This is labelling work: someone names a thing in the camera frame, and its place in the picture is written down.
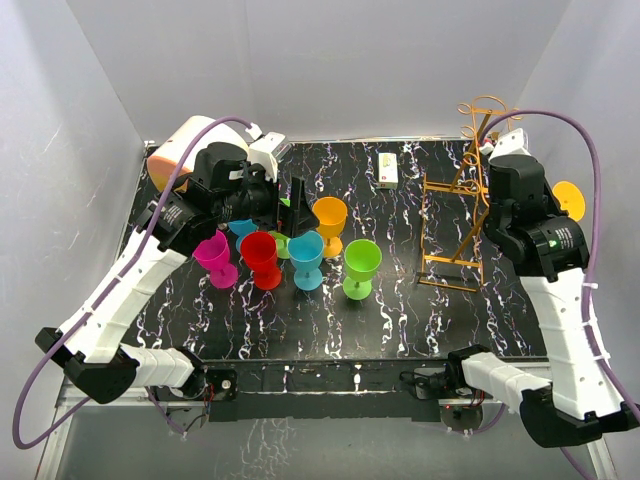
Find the yellow wine glass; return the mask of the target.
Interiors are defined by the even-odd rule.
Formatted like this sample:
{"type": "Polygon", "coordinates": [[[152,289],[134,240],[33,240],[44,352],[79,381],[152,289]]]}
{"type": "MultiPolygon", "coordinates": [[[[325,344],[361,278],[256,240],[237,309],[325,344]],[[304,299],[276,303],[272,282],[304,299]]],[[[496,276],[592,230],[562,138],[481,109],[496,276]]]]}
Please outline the yellow wine glass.
{"type": "Polygon", "coordinates": [[[319,221],[317,232],[325,241],[324,257],[338,256],[343,248],[340,235],[347,220],[347,205],[337,197],[326,196],[314,203],[312,211],[319,221]]]}
{"type": "Polygon", "coordinates": [[[568,216],[579,222],[586,213],[586,200],[582,191],[572,182],[563,180],[557,182],[552,193],[558,200],[561,209],[566,211],[568,216]]]}

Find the pale green wine glass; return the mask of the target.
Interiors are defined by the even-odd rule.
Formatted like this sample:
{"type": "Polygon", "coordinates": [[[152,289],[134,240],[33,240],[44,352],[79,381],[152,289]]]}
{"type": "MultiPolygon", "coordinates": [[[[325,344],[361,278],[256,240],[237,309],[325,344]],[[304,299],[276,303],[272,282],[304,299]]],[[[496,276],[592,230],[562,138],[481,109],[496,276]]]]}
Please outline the pale green wine glass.
{"type": "Polygon", "coordinates": [[[290,238],[282,233],[272,230],[269,234],[274,238],[277,247],[277,256],[279,259],[289,259],[288,243],[290,238]]]}

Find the light blue wine glass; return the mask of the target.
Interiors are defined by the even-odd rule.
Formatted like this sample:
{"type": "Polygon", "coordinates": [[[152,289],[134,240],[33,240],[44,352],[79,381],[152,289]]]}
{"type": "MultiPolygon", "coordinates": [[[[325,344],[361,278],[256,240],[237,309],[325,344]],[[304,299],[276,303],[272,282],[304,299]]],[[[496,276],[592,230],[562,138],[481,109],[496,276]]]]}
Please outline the light blue wine glass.
{"type": "Polygon", "coordinates": [[[308,231],[288,242],[289,260],[293,265],[297,288],[312,291],[323,281],[320,265],[324,258],[324,240],[316,231],[308,231]]]}

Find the red wine glass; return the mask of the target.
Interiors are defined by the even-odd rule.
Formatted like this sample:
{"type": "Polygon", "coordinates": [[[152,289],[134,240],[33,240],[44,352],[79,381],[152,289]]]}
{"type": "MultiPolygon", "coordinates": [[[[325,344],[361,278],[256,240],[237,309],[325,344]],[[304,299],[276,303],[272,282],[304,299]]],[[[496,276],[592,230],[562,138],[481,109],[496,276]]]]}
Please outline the red wine glass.
{"type": "Polygon", "coordinates": [[[252,271],[253,281],[261,290],[273,290],[281,282],[276,240],[267,232],[248,234],[241,243],[241,256],[252,271]]]}

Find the dark blue wine glass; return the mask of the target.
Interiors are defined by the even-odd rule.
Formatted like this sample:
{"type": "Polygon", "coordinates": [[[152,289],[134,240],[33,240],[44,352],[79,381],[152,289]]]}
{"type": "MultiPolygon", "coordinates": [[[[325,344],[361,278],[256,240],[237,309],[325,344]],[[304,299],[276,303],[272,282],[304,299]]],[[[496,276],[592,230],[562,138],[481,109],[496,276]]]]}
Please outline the dark blue wine glass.
{"type": "Polygon", "coordinates": [[[236,235],[236,250],[240,251],[244,238],[258,230],[258,226],[250,219],[228,223],[229,230],[236,235]]]}

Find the magenta wine glass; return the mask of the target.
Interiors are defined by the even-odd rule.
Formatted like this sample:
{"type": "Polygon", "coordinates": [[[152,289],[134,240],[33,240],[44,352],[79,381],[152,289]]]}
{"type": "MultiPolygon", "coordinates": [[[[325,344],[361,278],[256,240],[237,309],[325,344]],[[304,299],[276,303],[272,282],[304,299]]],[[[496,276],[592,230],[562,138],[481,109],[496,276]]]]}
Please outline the magenta wine glass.
{"type": "Polygon", "coordinates": [[[202,241],[194,250],[193,257],[209,272],[210,282],[215,288],[231,288],[237,282],[238,270],[231,263],[228,240],[222,231],[202,241]]]}

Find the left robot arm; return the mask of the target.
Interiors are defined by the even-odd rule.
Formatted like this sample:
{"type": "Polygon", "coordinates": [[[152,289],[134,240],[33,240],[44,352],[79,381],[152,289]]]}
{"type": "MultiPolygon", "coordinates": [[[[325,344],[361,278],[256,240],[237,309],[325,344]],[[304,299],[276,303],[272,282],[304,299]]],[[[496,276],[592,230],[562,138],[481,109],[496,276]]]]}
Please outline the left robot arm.
{"type": "Polygon", "coordinates": [[[131,387],[168,387],[186,399],[204,392],[207,376],[195,354],[133,347],[122,339],[156,290],[220,225],[251,220],[287,237],[318,226],[302,178],[291,179],[288,202],[280,199],[278,167],[290,147],[268,137],[246,149],[212,142],[196,154],[191,172],[173,172],[171,191],[157,195],[138,217],[90,298],[63,325],[35,338],[74,386],[99,404],[131,387]]]}

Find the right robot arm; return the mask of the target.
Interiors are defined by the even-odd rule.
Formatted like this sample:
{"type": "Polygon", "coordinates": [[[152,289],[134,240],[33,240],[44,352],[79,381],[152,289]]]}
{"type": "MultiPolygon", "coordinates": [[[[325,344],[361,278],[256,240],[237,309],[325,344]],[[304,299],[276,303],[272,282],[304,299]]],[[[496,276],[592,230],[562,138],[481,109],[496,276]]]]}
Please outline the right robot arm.
{"type": "Polygon", "coordinates": [[[448,355],[444,378],[453,394],[474,390],[517,411],[536,444],[578,446],[605,433],[638,427],[636,404],[606,376],[588,337],[596,322],[582,316],[589,250],[581,227],[552,196],[534,157],[489,161],[489,209],[484,232],[513,264],[542,333],[552,377],[520,370],[481,345],[448,355]]]}

